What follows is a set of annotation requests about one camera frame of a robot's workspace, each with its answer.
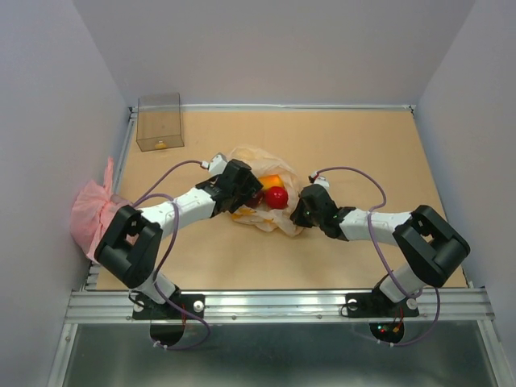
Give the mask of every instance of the transparent container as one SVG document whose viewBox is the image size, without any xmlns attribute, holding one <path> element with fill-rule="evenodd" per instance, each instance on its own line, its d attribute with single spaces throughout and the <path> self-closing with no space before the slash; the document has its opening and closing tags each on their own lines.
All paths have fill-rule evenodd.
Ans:
<svg viewBox="0 0 516 387">
<path fill-rule="evenodd" d="M 139 98 L 136 143 L 142 152 L 185 146 L 179 93 Z"/>
</svg>

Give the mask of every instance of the translucent plastic bag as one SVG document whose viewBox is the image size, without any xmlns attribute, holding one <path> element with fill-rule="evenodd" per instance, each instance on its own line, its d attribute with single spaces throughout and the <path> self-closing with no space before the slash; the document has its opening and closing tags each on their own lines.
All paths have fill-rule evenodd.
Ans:
<svg viewBox="0 0 516 387">
<path fill-rule="evenodd" d="M 289 218 L 298 205 L 299 192 L 302 189 L 295 171 L 279 157 L 249 146 L 238 146 L 233 149 L 228 159 L 237 159 L 248 164 L 256 177 L 279 175 L 289 195 L 287 207 L 283 210 L 272 210 L 263 206 L 255 209 L 242 206 L 231 215 L 231 218 L 238 223 L 254 225 L 263 231 L 273 231 L 279 227 L 289 236 L 299 234 L 302 227 L 294 225 Z"/>
<path fill-rule="evenodd" d="M 89 181 L 81 189 L 72 207 L 70 232 L 88 258 L 95 261 L 95 249 L 120 207 L 130 204 L 113 195 L 113 159 L 104 171 L 104 186 Z"/>
</svg>

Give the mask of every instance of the wooden surface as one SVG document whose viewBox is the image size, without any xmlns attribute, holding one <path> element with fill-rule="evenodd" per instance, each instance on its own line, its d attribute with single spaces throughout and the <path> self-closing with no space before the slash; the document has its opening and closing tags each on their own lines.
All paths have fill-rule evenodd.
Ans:
<svg viewBox="0 0 516 387">
<path fill-rule="evenodd" d="M 183 148 L 141 152 L 133 139 L 120 190 L 123 197 L 134 201 L 180 161 L 209 160 L 217 152 L 227 154 L 237 145 L 251 144 L 286 160 L 303 181 L 315 169 L 329 166 L 364 170 L 384 187 L 385 212 L 428 204 L 443 214 L 409 112 L 190 111 L 183 119 Z M 381 201 L 377 189 L 355 173 L 335 171 L 325 176 L 338 206 L 366 210 Z M 156 192 L 178 196 L 207 178 L 199 167 L 184 166 Z M 161 244 L 160 256 L 168 242 Z M 383 250 L 393 268 L 406 262 L 397 248 Z M 229 214 L 182 229 L 163 271 L 182 289 L 371 288 L 385 275 L 370 242 L 329 239 L 319 229 L 290 238 L 279 230 L 266 233 L 235 223 Z M 460 270 L 447 283 L 465 285 Z M 97 288 L 125 289 L 104 269 Z"/>
</svg>

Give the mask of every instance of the gray wall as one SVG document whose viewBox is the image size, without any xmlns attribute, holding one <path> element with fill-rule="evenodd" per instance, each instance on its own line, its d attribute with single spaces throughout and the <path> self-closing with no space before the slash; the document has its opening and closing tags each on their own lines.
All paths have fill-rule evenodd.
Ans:
<svg viewBox="0 0 516 387">
<path fill-rule="evenodd" d="M 516 372 L 516 2 L 478 0 L 416 110 L 449 219 L 472 245 Z"/>
<path fill-rule="evenodd" d="M 46 385 L 86 259 L 69 235 L 127 108 L 70 0 L 0 12 L 0 385 Z"/>
<path fill-rule="evenodd" d="M 415 103 L 473 0 L 74 0 L 126 101 Z"/>
</svg>

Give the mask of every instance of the purple cable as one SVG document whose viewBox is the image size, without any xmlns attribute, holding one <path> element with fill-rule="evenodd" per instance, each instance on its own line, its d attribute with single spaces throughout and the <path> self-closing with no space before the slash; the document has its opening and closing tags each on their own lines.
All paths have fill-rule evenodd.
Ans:
<svg viewBox="0 0 516 387">
<path fill-rule="evenodd" d="M 171 169 L 169 169 L 167 172 L 165 172 L 163 174 L 163 176 L 160 177 L 158 179 L 158 181 L 151 186 L 151 188 L 149 188 L 147 191 L 145 191 L 145 193 L 138 200 L 136 200 L 134 206 L 135 207 L 139 206 L 144 201 L 144 198 L 147 197 L 170 173 L 172 173 L 174 170 L 176 170 L 177 168 L 179 168 L 179 167 L 181 167 L 182 165 L 185 165 L 185 164 L 199 164 L 199 165 L 202 165 L 202 162 L 198 161 L 198 160 L 186 160 L 186 161 L 182 161 L 179 164 L 174 165 Z"/>
<path fill-rule="evenodd" d="M 403 295 L 405 297 L 407 297 L 407 298 L 417 298 L 417 297 L 419 297 L 422 294 L 422 289 L 420 289 L 416 294 L 408 294 L 403 289 L 402 284 L 400 284 L 400 282 L 397 280 L 396 276 L 394 276 L 393 270 L 390 268 L 389 264 L 387 263 L 387 259 L 384 257 L 384 254 L 383 254 L 383 252 L 380 249 L 380 245 L 379 245 L 379 243 L 377 241 L 377 238 L 376 238 L 376 236 L 374 234 L 374 230 L 372 228 L 372 220 L 371 220 L 372 212 L 374 210 L 377 210 L 377 209 L 385 206 L 385 204 L 387 204 L 387 195 L 385 195 L 384 189 L 381 188 L 381 185 L 376 180 L 374 180 L 371 176 L 369 176 L 366 172 L 360 171 L 359 169 L 356 169 L 356 168 L 353 168 L 353 167 L 330 167 L 330 168 L 324 168 L 324 169 L 318 170 L 316 172 L 316 174 L 318 176 L 318 175 L 320 175 L 323 172 L 335 171 L 335 170 L 352 171 L 352 172 L 359 173 L 360 175 L 362 175 L 363 177 L 365 177 L 369 181 L 371 181 L 380 190 L 381 197 L 382 197 L 382 202 L 380 204 L 372 206 L 369 209 L 369 211 L 368 211 L 368 229 L 369 229 L 369 234 L 371 235 L 372 244 L 374 245 L 374 248 L 377 251 L 378 256 L 380 257 L 381 263 L 384 265 L 385 270 L 387 270 L 387 273 L 389 274 L 389 277 L 393 280 L 393 283 L 397 286 L 397 288 L 400 290 L 400 292 L 402 292 Z M 437 288 L 434 288 L 434 289 L 435 289 L 435 296 L 437 297 L 437 311 L 435 312 L 435 318 L 434 318 L 434 321 L 432 322 L 432 324 L 430 325 L 430 328 L 428 328 L 428 330 L 425 333 L 423 333 L 421 336 L 419 336 L 418 338 L 410 340 L 410 341 L 407 341 L 406 343 L 394 344 L 394 347 L 406 347 L 408 345 L 417 343 L 417 342 L 421 341 L 422 339 L 424 339 L 425 337 L 427 337 L 434 330 L 435 325 L 437 325 L 437 322 L 439 321 L 439 315 L 441 313 L 441 296 L 439 294 L 438 289 Z"/>
<path fill-rule="evenodd" d="M 177 168 L 179 165 L 183 165 L 185 163 L 182 163 L 182 164 L 178 164 L 176 165 L 175 167 L 172 167 L 166 174 L 169 174 L 170 172 L 172 172 L 175 168 Z M 208 322 L 206 322 L 203 318 L 200 318 L 198 316 L 196 316 L 195 314 L 193 313 L 190 313 L 188 310 L 184 310 L 183 308 L 181 308 L 179 305 L 177 305 L 176 303 L 172 302 L 169 300 L 169 298 L 163 293 L 163 291 L 160 289 L 160 287 L 158 286 L 157 282 L 156 282 L 156 279 L 158 277 L 158 272 L 161 270 L 161 268 L 163 267 L 163 264 L 164 262 L 167 260 L 167 258 L 169 257 L 169 254 L 170 252 L 172 251 L 172 248 L 174 246 L 174 244 L 176 243 L 176 238 L 177 238 L 177 231 L 179 230 L 179 208 L 177 207 L 177 204 L 174 202 L 174 199 L 165 194 L 165 193 L 151 193 L 150 195 L 148 196 L 145 196 L 143 198 L 140 198 L 138 199 L 138 205 L 147 201 L 148 199 L 151 199 L 151 198 L 165 198 L 167 199 L 168 201 L 171 202 L 172 204 L 172 207 L 174 209 L 174 223 L 173 223 L 173 231 L 172 231 L 172 238 L 170 239 L 170 243 L 169 243 L 169 246 L 167 247 L 167 250 L 164 252 L 164 255 L 163 255 L 163 258 L 161 258 L 161 261 L 160 263 L 156 266 L 156 270 L 154 271 L 154 274 L 152 275 L 152 281 L 154 282 L 154 287 L 156 288 L 156 292 L 165 300 L 165 302 L 167 304 L 169 304 L 172 308 L 174 308 L 175 310 L 177 310 L 178 312 L 182 313 L 182 314 L 185 314 L 186 316 L 194 319 L 194 320 L 197 320 L 199 321 L 202 325 L 204 325 L 206 327 L 206 335 L 204 336 L 204 338 L 202 338 L 202 340 L 198 341 L 197 343 L 194 343 L 194 344 L 191 344 L 191 345 L 188 345 L 186 347 L 165 347 L 163 344 L 159 343 L 159 342 L 155 342 L 159 347 L 162 347 L 163 349 L 166 349 L 168 351 L 184 351 L 186 349 L 192 349 L 194 347 L 197 347 L 199 345 L 201 345 L 202 343 L 204 343 L 205 341 L 208 340 L 208 338 L 210 337 L 211 335 L 211 329 L 210 329 L 210 325 L 208 324 Z"/>
</svg>

